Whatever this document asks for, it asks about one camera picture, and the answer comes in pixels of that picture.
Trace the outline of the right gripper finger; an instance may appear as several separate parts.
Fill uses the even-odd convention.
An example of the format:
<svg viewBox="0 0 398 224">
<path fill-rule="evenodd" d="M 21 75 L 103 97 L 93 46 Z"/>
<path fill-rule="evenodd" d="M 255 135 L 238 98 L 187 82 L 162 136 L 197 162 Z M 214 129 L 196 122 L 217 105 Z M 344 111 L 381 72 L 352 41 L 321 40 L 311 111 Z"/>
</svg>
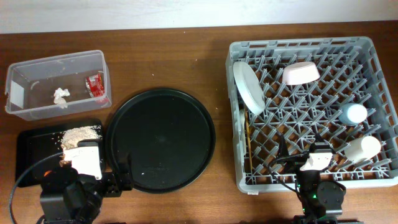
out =
<svg viewBox="0 0 398 224">
<path fill-rule="evenodd" d="M 315 141 L 313 143 L 314 152 L 334 152 L 331 145 L 324 140 L 318 133 L 315 134 Z"/>
<path fill-rule="evenodd" d="M 282 162 L 289 156 L 286 141 L 283 134 L 279 134 L 279 149 L 277 155 L 277 162 Z"/>
</svg>

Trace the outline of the rice and nut scraps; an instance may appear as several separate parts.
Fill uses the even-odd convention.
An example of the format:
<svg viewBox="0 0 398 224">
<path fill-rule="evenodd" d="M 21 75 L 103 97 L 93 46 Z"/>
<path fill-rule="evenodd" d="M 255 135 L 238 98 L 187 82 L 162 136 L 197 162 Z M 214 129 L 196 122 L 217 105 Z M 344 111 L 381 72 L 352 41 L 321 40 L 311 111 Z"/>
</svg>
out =
<svg viewBox="0 0 398 224">
<path fill-rule="evenodd" d="M 96 125 L 66 130 L 60 140 L 60 147 L 66 151 L 78 147 L 80 141 L 102 139 L 102 135 L 97 133 L 99 129 L 100 126 Z"/>
</svg>

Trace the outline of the blue cup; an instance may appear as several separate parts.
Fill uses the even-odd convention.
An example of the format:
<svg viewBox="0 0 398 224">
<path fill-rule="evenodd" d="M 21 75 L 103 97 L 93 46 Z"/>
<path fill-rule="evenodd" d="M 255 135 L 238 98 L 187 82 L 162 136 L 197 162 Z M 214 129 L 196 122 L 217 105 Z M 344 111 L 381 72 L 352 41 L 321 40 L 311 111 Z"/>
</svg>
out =
<svg viewBox="0 0 398 224">
<path fill-rule="evenodd" d="M 368 116 L 367 109 L 357 103 L 347 103 L 340 107 L 341 114 L 338 119 L 345 125 L 354 126 L 362 123 Z"/>
</svg>

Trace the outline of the white cup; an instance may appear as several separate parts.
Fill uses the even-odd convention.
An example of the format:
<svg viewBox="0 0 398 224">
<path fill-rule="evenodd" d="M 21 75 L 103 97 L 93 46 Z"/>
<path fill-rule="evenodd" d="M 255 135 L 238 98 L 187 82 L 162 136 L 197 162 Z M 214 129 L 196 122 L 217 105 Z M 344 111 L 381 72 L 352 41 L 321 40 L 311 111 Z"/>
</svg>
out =
<svg viewBox="0 0 398 224">
<path fill-rule="evenodd" d="M 345 156 L 354 163 L 360 163 L 376 156 L 381 151 L 381 142 L 373 136 L 365 136 L 349 142 Z"/>
</svg>

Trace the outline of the wooden chopstick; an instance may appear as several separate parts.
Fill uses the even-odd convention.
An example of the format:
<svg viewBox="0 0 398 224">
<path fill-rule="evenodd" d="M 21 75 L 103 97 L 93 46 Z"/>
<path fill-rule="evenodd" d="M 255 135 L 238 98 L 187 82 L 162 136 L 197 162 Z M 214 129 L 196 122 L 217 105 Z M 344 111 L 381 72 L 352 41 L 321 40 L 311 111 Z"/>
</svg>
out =
<svg viewBox="0 0 398 224">
<path fill-rule="evenodd" d="M 249 167 L 250 173 L 252 173 L 252 153 L 251 153 L 251 138 L 250 138 L 250 129 L 249 129 L 249 120 L 248 120 L 248 109 L 245 107 L 244 109 L 245 115 L 245 126 L 246 126 L 246 139 L 247 139 L 247 147 L 248 147 L 248 154 L 249 154 Z"/>
</svg>

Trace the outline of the white plastic fork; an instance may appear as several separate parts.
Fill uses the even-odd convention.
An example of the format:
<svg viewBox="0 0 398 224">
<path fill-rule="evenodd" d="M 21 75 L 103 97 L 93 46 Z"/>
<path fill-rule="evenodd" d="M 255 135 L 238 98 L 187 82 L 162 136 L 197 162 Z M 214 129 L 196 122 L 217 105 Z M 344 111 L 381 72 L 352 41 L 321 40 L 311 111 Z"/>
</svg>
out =
<svg viewBox="0 0 398 224">
<path fill-rule="evenodd" d="M 245 137 L 245 110 L 240 109 L 239 110 L 239 117 L 240 117 L 240 125 L 241 125 L 241 139 L 242 139 L 242 145 L 243 145 L 243 155 L 247 153 L 247 148 L 246 148 L 246 137 Z"/>
</svg>

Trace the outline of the pink bowl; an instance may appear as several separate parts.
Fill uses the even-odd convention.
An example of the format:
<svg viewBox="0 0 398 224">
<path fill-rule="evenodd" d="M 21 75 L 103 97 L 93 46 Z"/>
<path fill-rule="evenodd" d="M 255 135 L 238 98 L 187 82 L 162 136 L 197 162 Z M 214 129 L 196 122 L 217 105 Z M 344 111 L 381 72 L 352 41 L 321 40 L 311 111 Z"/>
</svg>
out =
<svg viewBox="0 0 398 224">
<path fill-rule="evenodd" d="M 282 82 L 286 85 L 302 85 L 320 78 L 317 66 L 313 62 L 298 62 L 284 68 Z"/>
</svg>

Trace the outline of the white napkin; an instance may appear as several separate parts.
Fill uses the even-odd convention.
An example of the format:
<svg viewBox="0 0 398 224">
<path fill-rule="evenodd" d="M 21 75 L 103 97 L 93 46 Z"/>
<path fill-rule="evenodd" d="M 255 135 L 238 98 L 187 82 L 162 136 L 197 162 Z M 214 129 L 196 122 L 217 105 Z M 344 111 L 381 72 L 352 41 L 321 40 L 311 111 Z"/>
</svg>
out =
<svg viewBox="0 0 398 224">
<path fill-rule="evenodd" d="M 53 103 L 55 105 L 59 105 L 59 107 L 61 109 L 67 108 L 68 105 L 67 105 L 65 97 L 68 97 L 68 96 L 70 96 L 70 92 L 68 91 L 68 89 L 63 90 L 61 88 L 58 88 L 55 90 L 55 93 L 53 94 L 53 97 L 54 97 Z"/>
</svg>

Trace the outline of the grey plate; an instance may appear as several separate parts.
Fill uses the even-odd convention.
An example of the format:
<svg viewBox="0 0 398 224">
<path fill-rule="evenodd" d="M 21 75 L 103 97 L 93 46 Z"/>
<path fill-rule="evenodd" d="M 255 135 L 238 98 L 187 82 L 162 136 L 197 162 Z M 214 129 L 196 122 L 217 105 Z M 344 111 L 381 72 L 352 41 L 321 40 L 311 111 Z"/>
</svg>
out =
<svg viewBox="0 0 398 224">
<path fill-rule="evenodd" d="M 254 70 L 245 62 L 233 64 L 233 75 L 239 94 L 254 115 L 265 110 L 265 96 Z"/>
</svg>

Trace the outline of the red sauce packet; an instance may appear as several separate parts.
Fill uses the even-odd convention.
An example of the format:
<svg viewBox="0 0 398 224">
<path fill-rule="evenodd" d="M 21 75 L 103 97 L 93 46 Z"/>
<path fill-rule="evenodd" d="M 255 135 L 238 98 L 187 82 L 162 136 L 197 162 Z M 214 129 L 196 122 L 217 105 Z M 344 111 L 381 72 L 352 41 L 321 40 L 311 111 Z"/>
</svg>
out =
<svg viewBox="0 0 398 224">
<path fill-rule="evenodd" d="M 102 77 L 100 73 L 86 77 L 85 83 L 88 93 L 92 98 L 104 95 L 104 86 L 102 84 Z"/>
</svg>

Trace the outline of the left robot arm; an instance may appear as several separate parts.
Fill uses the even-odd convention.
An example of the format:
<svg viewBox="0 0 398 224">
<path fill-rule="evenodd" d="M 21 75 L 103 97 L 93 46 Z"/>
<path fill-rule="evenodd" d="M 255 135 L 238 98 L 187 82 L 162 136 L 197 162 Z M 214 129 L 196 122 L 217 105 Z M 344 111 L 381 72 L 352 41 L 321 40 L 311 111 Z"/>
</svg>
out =
<svg viewBox="0 0 398 224">
<path fill-rule="evenodd" d="M 99 139 L 82 140 L 63 151 L 63 164 L 47 172 L 41 182 L 43 223 L 93 223 L 104 198 L 132 190 L 128 173 L 102 170 L 103 155 Z"/>
</svg>

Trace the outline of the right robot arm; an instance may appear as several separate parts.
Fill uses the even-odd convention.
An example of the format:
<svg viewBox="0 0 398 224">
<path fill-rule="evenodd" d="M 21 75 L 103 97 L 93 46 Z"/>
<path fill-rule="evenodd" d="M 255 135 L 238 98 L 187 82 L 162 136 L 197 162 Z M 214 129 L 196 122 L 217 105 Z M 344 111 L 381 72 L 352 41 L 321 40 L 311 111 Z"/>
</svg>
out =
<svg viewBox="0 0 398 224">
<path fill-rule="evenodd" d="M 284 135 L 279 135 L 275 162 L 285 164 L 296 175 L 294 190 L 303 209 L 303 215 L 294 216 L 294 223 L 338 222 L 346 187 L 334 180 L 322 180 L 320 176 L 330 167 L 334 155 L 334 150 L 319 134 L 309 149 L 300 154 L 289 154 Z"/>
</svg>

